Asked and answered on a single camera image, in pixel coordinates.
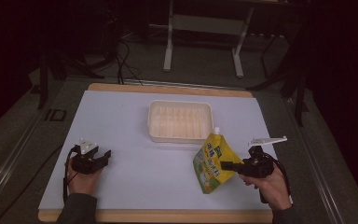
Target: yellow pouch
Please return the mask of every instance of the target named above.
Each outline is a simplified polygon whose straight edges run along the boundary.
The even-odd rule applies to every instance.
[[[222,170],[220,161],[242,162],[216,127],[193,160],[197,179],[205,194],[211,193],[235,175],[234,171]]]

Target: human hand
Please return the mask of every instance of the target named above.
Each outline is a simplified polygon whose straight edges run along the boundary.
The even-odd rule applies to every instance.
[[[245,175],[240,175],[240,178],[245,182],[245,185],[255,185],[256,189],[260,189],[272,210],[284,210],[290,208],[292,203],[284,175],[275,163],[273,165],[274,171],[266,178],[253,178]]]
[[[103,171],[103,169],[90,174],[90,175],[83,175],[78,173],[72,169],[72,158],[69,160],[68,166],[68,188],[70,193],[84,193],[88,195],[92,195],[94,192],[98,178]]]

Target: sleeve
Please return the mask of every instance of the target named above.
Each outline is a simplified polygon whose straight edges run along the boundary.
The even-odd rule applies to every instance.
[[[272,211],[273,224],[302,224],[303,220],[294,206],[279,211]]]
[[[68,196],[65,206],[57,219],[57,224],[95,224],[97,199],[81,193]]]

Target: white plastic tray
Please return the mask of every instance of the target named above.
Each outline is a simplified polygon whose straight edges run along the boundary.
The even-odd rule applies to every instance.
[[[154,142],[203,144],[213,130],[212,110],[204,103],[153,101],[147,125]]]

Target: dark background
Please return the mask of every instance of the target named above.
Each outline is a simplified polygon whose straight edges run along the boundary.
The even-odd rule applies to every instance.
[[[208,6],[201,6],[205,3],[197,1],[194,5],[195,2],[184,2],[178,8],[191,13],[195,7],[204,7],[203,13],[207,16],[216,12],[217,4],[237,4],[208,1]],[[54,46],[81,55],[82,52],[76,50],[84,43],[74,41],[77,35],[66,13],[73,5],[68,3],[0,1],[0,118],[31,89],[28,74],[39,67],[42,36],[47,35]],[[289,49],[290,57],[284,60],[289,67],[306,65],[307,87],[313,91],[314,100],[358,184],[358,1],[317,1],[313,4],[323,9],[307,14],[300,37]],[[101,9],[101,5],[98,6],[95,11]],[[118,18],[129,29],[147,36],[148,23],[167,23],[167,8],[168,1],[164,0],[128,0],[121,5]],[[243,17],[242,8],[236,9],[238,11],[230,16]],[[94,21],[95,25],[107,20],[104,15],[103,12],[100,20]],[[280,15],[271,7],[257,10],[251,32],[279,33],[277,18],[281,18]]]

